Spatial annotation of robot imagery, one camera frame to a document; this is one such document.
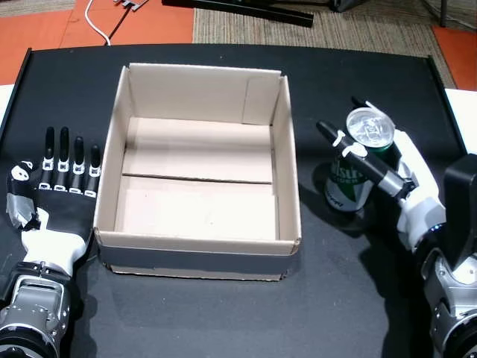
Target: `black table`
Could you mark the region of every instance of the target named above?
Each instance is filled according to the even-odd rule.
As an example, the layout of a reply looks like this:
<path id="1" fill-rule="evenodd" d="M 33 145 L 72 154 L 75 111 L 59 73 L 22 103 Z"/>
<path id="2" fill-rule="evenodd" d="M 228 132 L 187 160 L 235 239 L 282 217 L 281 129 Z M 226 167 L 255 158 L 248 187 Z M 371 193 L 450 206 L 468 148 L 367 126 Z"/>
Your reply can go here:
<path id="1" fill-rule="evenodd" d="M 320 183 L 332 152 L 315 122 L 343 125 L 350 96 L 366 98 L 408 131 L 441 181 L 463 151 L 429 59 L 245 45 L 34 51 L 6 119 L 0 178 L 13 161 L 42 153 L 49 125 L 68 125 L 87 145 L 104 144 L 120 69 L 129 62 L 280 69 L 289 77 L 303 247 L 286 279 L 263 283 L 117 275 L 100 264 L 93 246 L 77 273 L 85 305 L 66 338 L 70 357 L 428 354 L 428 307 L 393 231 L 363 231 L 362 222 L 345 222 L 324 204 Z M 3 186 L 0 198 L 4 206 Z M 24 254 L 1 215 L 0 275 Z"/>

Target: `carpet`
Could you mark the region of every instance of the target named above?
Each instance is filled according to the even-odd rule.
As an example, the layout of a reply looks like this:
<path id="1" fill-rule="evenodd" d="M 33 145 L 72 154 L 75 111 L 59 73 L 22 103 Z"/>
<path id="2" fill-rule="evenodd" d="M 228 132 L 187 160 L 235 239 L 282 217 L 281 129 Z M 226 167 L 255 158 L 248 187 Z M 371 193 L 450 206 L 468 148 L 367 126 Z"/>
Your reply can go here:
<path id="1" fill-rule="evenodd" d="M 291 45 L 417 57 L 431 55 L 444 86 L 455 88 L 431 25 L 399 16 L 364 15 L 363 9 L 360 11 L 314 12 L 313 27 L 303 28 L 234 13 L 196 9 L 194 43 Z"/>
<path id="2" fill-rule="evenodd" d="M 0 1 L 0 17 L 71 10 L 75 3 L 75 0 L 4 0 Z"/>

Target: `beer can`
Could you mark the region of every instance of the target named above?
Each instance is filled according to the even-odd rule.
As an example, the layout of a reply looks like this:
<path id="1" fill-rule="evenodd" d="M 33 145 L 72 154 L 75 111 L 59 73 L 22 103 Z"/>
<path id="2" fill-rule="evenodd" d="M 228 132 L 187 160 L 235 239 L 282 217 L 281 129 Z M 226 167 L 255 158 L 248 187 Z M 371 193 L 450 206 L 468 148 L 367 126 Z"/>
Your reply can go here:
<path id="1" fill-rule="evenodd" d="M 346 128 L 356 142 L 380 156 L 394 141 L 393 121 L 375 107 L 353 110 L 347 117 Z M 325 183 L 325 198 L 336 210 L 358 211 L 366 204 L 372 188 L 370 180 L 338 156 Z"/>

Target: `robotic wrist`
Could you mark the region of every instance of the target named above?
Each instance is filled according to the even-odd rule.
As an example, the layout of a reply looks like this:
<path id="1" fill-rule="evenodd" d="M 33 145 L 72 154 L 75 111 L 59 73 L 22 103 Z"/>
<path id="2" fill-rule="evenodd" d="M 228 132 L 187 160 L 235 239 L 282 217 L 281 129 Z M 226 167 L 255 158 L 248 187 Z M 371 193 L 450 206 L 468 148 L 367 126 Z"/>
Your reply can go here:
<path id="1" fill-rule="evenodd" d="M 58 358 L 70 313 L 79 302 L 70 276 L 44 263 L 19 263 L 1 298 L 8 297 L 10 304 L 0 311 L 0 352 L 10 350 L 12 357 Z"/>

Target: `open cardboard box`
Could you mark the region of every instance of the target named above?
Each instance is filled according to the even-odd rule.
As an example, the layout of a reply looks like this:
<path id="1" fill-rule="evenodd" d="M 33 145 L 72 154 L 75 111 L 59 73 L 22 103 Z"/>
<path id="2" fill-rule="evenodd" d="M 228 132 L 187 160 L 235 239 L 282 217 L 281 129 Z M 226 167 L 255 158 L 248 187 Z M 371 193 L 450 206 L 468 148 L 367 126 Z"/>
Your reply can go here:
<path id="1" fill-rule="evenodd" d="M 114 272 L 279 280 L 300 244 L 278 71 L 124 67 L 102 171 L 95 236 Z"/>

